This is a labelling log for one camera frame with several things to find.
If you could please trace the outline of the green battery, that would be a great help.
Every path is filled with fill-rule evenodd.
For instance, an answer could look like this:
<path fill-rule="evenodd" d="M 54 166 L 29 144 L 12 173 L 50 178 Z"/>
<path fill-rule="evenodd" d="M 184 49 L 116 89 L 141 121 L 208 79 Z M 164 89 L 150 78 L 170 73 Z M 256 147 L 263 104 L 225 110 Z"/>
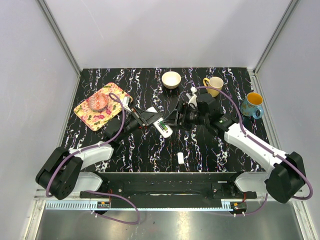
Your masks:
<path fill-rule="evenodd" d="M 163 131 L 166 131 L 168 129 L 166 125 L 161 122 L 159 123 L 159 126 L 162 128 Z"/>

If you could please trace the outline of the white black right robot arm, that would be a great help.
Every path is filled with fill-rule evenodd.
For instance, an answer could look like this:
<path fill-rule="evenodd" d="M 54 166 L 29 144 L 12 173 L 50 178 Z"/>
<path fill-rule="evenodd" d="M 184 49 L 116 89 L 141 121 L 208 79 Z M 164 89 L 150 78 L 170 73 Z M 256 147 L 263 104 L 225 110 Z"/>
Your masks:
<path fill-rule="evenodd" d="M 222 113 L 217 101 L 208 93 L 200 94 L 195 101 L 190 104 L 178 101 L 164 122 L 186 131 L 194 126 L 205 126 L 210 134 L 237 147 L 265 170 L 237 173 L 227 186 L 231 197 L 260 192 L 282 204 L 295 197 L 306 184 L 303 158 L 298 153 L 288 154 L 249 132 L 237 119 Z"/>

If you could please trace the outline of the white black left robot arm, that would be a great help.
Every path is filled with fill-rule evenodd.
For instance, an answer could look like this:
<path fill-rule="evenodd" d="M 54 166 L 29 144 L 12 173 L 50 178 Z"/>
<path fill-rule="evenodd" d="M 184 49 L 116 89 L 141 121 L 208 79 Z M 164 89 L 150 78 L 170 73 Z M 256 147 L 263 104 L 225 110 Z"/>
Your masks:
<path fill-rule="evenodd" d="M 132 107 L 127 119 L 112 118 L 106 124 L 103 141 L 80 149 L 57 147 L 35 177 L 35 182 L 58 200 L 75 190 L 82 169 L 109 160 L 120 147 L 120 141 L 137 129 L 148 127 L 162 114 L 154 108 Z"/>

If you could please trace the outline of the white remote control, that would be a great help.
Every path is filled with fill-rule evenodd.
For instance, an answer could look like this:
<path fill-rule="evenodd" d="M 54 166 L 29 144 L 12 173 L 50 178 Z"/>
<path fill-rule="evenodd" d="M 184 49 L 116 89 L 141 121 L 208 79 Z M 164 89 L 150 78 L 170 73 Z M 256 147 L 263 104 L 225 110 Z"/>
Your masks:
<path fill-rule="evenodd" d="M 151 117 L 148 119 L 148 122 L 152 124 L 165 139 L 170 137 L 173 130 L 169 125 L 164 123 L 163 115 L 157 112 L 154 107 L 149 107 L 146 111 L 151 113 Z"/>

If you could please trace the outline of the white remote battery cover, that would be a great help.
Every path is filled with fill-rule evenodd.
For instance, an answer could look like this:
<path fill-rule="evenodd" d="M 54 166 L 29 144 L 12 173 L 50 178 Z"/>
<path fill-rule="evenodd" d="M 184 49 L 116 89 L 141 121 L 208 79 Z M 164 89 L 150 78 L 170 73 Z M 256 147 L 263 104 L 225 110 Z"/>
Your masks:
<path fill-rule="evenodd" d="M 184 164 L 184 154 L 182 152 L 177 153 L 177 160 L 179 165 Z"/>

